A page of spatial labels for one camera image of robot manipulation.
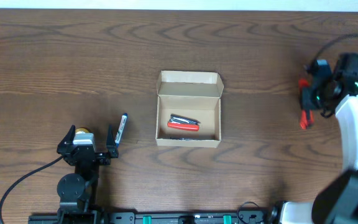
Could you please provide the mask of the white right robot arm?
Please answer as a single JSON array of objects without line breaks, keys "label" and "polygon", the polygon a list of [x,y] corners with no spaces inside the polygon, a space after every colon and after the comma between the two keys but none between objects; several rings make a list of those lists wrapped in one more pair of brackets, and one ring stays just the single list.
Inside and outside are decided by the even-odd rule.
[{"label": "white right robot arm", "polygon": [[314,110],[339,123],[342,173],[313,202],[284,202],[270,218],[271,223],[358,223],[358,54],[344,53],[335,68],[326,60],[314,59],[308,82],[299,81],[300,126],[313,124]]}]

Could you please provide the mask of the red utility knife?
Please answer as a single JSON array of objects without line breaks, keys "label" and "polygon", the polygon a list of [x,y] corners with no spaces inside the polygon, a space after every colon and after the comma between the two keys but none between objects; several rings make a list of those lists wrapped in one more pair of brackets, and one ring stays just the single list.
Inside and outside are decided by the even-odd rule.
[{"label": "red utility knife", "polygon": [[300,91],[300,127],[301,129],[308,129],[314,124],[313,114],[311,112],[311,100],[310,100],[310,84],[305,78],[301,78],[298,81]]}]

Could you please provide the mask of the blue capped white marker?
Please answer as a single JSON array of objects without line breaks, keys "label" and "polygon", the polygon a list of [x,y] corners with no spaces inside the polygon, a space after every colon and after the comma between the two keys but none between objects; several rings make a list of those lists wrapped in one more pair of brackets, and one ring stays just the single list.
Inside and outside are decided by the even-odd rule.
[{"label": "blue capped white marker", "polygon": [[128,115],[127,115],[127,113],[124,113],[121,116],[121,122],[119,124],[118,130],[117,130],[117,133],[116,133],[116,138],[115,138],[115,141],[114,141],[117,147],[119,147],[119,145],[121,143],[121,139],[122,139],[122,135],[124,133],[124,129],[125,129],[125,126],[126,126],[126,123],[127,123],[127,119],[128,119]]}]

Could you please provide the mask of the red and black multitool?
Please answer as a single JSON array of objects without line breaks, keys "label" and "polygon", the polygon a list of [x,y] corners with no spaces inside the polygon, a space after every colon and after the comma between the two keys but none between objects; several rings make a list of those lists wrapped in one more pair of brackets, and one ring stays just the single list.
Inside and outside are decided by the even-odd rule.
[{"label": "red and black multitool", "polygon": [[169,128],[179,129],[183,131],[199,131],[200,122],[195,119],[171,114],[167,126]]}]

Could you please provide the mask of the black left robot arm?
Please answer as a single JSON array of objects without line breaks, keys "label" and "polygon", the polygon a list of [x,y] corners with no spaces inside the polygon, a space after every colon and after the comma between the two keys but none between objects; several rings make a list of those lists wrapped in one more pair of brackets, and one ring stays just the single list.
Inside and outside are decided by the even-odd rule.
[{"label": "black left robot arm", "polygon": [[87,129],[77,131],[73,125],[57,146],[57,153],[70,166],[71,174],[63,176],[57,185],[60,197],[58,223],[109,223],[108,212],[96,204],[99,168],[108,166],[118,157],[117,145],[109,126],[106,152],[96,152],[94,134]]}]

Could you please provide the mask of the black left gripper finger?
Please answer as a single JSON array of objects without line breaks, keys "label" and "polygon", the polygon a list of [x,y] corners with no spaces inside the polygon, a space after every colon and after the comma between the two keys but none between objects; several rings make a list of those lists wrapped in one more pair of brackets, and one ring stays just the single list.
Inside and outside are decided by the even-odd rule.
[{"label": "black left gripper finger", "polygon": [[65,137],[58,144],[57,149],[65,149],[68,146],[72,145],[74,137],[75,137],[75,125],[71,125]]},{"label": "black left gripper finger", "polygon": [[106,148],[109,153],[118,153],[115,138],[112,134],[112,125],[111,124],[108,126],[107,138],[106,138]]}]

